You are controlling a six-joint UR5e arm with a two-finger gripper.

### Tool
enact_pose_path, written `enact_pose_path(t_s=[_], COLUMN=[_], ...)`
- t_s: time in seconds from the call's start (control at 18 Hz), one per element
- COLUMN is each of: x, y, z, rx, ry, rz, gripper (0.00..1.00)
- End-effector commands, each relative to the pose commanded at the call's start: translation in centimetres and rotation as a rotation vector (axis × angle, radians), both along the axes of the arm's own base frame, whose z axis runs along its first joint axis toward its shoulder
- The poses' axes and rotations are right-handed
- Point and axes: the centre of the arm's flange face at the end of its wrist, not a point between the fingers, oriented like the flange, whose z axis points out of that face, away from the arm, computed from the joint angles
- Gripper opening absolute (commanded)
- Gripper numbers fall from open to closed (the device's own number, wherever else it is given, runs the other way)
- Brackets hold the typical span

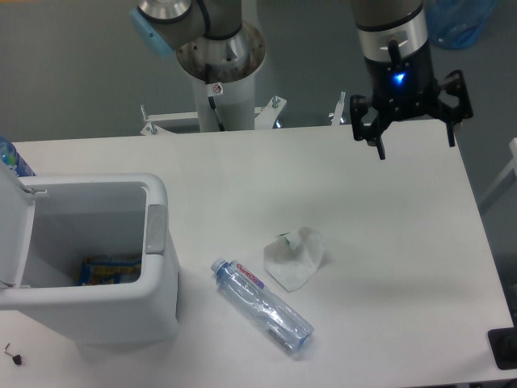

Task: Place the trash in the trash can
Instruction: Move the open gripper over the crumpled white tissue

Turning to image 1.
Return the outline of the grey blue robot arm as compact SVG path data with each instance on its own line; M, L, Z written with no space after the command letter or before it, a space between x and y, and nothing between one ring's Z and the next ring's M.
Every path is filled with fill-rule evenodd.
M383 133L394 122L442 121L448 143L473 115L464 75L443 81L432 67L420 1L354 1L352 14L372 95L350 98L353 138L385 155ZM130 12L141 39L158 56L174 54L195 83L200 130L254 129L252 81L265 59L261 33L242 18L239 1L139 1Z

